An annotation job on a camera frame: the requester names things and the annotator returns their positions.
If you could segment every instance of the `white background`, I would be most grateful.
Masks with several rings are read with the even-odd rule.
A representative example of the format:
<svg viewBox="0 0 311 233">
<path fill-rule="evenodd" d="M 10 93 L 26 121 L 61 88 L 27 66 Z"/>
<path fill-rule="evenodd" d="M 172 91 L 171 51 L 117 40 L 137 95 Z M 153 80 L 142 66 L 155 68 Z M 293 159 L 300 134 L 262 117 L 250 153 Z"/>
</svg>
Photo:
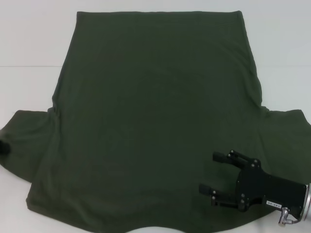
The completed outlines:
<svg viewBox="0 0 311 233">
<path fill-rule="evenodd" d="M 19 109 L 46 111 L 51 107 L 77 11 L 237 10 L 244 16 L 263 105 L 270 110 L 302 109 L 311 122 L 310 0 L 0 0 L 0 128 Z M 85 232 L 29 211 L 25 202 L 29 188 L 29 183 L 0 167 L 1 233 Z M 311 231 L 310 222 L 280 228 L 278 218 L 279 212 L 274 212 L 230 232 Z"/>
</svg>

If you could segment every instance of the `t-shirt sleeve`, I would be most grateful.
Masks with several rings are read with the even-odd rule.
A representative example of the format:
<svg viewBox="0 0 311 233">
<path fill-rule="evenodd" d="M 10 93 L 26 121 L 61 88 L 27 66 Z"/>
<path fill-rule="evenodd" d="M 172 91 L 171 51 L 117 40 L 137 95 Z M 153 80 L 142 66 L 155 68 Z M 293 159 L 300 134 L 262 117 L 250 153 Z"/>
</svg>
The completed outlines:
<svg viewBox="0 0 311 233">
<path fill-rule="evenodd" d="M 0 131 L 0 164 L 31 182 L 47 149 L 51 129 L 47 112 L 17 111 Z"/>
<path fill-rule="evenodd" d="M 296 182 L 311 182 L 311 125 L 301 110 L 267 111 L 259 127 L 269 170 Z"/>
</svg>

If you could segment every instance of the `t-shirt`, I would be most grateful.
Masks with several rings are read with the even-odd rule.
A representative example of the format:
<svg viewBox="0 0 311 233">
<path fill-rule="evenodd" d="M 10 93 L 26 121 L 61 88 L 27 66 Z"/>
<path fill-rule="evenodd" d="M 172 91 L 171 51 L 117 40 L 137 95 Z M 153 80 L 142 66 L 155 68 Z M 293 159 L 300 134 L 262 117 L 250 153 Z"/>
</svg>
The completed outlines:
<svg viewBox="0 0 311 233">
<path fill-rule="evenodd" d="M 200 183 L 234 193 L 235 150 L 309 183 L 311 127 L 269 111 L 241 12 L 83 13 L 48 112 L 18 111 L 0 163 L 32 182 L 30 210 L 97 233 L 238 227 L 269 213 L 210 205 Z"/>
</svg>

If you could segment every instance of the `white label sticker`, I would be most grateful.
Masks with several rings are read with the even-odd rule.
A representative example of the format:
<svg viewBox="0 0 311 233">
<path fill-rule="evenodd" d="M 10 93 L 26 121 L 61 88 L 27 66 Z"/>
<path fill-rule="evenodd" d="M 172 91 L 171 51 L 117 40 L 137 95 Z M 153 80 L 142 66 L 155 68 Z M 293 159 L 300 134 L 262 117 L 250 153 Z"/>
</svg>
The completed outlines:
<svg viewBox="0 0 311 233">
<path fill-rule="evenodd" d="M 282 208 L 281 205 L 276 204 L 276 203 L 274 203 L 274 202 L 272 202 L 272 201 L 267 201 L 267 205 L 271 205 L 271 206 L 276 207 L 276 208 L 279 208 L 279 209 Z"/>
</svg>

